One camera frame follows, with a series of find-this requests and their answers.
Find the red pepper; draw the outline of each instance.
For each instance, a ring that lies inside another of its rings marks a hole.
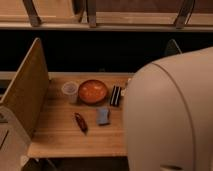
[[[88,131],[88,127],[87,127],[87,124],[86,124],[84,118],[79,113],[74,113],[74,115],[75,115],[75,119],[76,119],[81,131],[86,134]]]

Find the small cup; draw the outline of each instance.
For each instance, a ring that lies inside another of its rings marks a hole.
[[[68,96],[70,103],[76,103],[78,100],[78,87],[79,85],[74,81],[66,82],[61,90],[62,92]]]

